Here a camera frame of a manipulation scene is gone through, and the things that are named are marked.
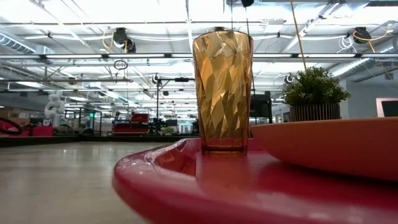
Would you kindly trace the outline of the amber faceted plastic cup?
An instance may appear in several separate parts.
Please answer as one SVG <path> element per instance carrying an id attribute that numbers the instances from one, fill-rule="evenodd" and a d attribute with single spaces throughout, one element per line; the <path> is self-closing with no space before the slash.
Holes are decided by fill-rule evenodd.
<path id="1" fill-rule="evenodd" d="M 249 139 L 253 39 L 218 30 L 193 41 L 201 151 L 243 156 Z"/>

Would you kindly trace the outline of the orange plate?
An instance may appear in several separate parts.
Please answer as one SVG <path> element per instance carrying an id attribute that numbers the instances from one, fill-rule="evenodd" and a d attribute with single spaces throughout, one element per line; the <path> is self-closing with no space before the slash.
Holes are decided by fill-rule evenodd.
<path id="1" fill-rule="evenodd" d="M 262 124 L 254 140 L 291 164 L 398 181 L 398 117 Z"/>

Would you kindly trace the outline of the red plastic tray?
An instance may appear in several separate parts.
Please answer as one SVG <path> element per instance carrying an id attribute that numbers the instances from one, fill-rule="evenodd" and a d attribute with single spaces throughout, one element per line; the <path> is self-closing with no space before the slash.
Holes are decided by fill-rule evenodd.
<path id="1" fill-rule="evenodd" d="M 184 139 L 123 157 L 113 188 L 155 224 L 398 224 L 398 183 L 246 156 L 202 155 Z"/>

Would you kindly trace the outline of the black monitor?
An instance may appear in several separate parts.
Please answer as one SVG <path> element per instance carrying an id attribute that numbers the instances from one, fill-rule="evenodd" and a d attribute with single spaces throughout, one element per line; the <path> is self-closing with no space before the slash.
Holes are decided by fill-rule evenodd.
<path id="1" fill-rule="evenodd" d="M 257 121 L 258 118 L 266 118 L 266 123 L 272 123 L 272 100 L 270 91 L 263 94 L 251 95 L 249 117 Z"/>

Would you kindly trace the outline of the red tool chest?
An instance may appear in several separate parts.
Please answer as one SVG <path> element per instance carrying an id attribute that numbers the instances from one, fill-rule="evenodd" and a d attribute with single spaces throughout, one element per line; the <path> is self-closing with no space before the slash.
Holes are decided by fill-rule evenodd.
<path id="1" fill-rule="evenodd" d="M 134 113 L 130 119 L 118 119 L 112 127 L 115 136 L 143 136 L 149 134 L 149 114 Z"/>

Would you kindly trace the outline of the green plant in ribbed pot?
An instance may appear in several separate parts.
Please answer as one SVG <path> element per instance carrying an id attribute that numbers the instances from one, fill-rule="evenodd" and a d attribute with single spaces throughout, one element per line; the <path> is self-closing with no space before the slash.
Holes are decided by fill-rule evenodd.
<path id="1" fill-rule="evenodd" d="M 340 103 L 350 96 L 339 79 L 323 67 L 297 72 L 282 89 L 291 122 L 341 119 Z"/>

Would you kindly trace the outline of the red bins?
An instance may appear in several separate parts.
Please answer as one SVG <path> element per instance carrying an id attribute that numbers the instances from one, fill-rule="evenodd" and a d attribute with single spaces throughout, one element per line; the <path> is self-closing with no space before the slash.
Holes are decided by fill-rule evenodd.
<path id="1" fill-rule="evenodd" d="M 12 137 L 50 137 L 53 136 L 52 126 L 24 126 L 22 133 Z"/>

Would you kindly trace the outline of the black hoop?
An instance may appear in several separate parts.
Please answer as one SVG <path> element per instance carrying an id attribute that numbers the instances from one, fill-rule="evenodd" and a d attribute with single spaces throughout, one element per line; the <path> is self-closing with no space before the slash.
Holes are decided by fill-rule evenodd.
<path id="1" fill-rule="evenodd" d="M 22 134 L 22 128 L 17 123 L 11 121 L 10 119 L 2 118 L 2 117 L 0 117 L 0 121 L 5 122 L 7 124 L 10 124 L 10 125 L 12 125 L 13 128 L 16 128 L 15 131 L 11 131 L 11 130 L 8 130 L 8 129 L 0 128 L 0 133 L 8 134 L 8 135 L 20 135 L 20 134 Z"/>

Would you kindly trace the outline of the white-framed dark screen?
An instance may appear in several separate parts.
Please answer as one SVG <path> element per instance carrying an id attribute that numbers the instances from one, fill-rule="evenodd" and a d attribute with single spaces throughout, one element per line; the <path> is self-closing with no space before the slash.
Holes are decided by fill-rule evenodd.
<path id="1" fill-rule="evenodd" d="M 376 98 L 377 117 L 398 117 L 398 98 Z"/>

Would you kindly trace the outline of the black metal frame stand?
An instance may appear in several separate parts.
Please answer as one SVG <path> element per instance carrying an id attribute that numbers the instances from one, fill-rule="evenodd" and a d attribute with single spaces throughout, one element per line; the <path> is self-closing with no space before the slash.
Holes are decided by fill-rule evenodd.
<path id="1" fill-rule="evenodd" d="M 156 120 L 154 121 L 155 124 L 155 134 L 160 135 L 159 133 L 159 93 L 160 93 L 160 86 L 159 83 L 162 81 L 165 81 L 165 84 L 162 85 L 162 87 L 165 87 L 169 82 L 180 82 L 180 83 L 185 83 L 185 82 L 190 82 L 194 81 L 194 78 L 187 78 L 187 77 L 178 77 L 178 78 L 159 78 L 158 75 L 156 77 Z"/>

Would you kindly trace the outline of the black metal table frame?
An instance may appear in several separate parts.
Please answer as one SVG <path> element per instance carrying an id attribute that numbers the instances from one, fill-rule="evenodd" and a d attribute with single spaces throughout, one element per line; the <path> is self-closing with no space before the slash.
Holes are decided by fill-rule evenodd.
<path id="1" fill-rule="evenodd" d="M 0 148 L 63 144 L 71 142 L 177 142 L 197 139 L 195 136 L 53 136 L 53 137 L 1 137 Z"/>

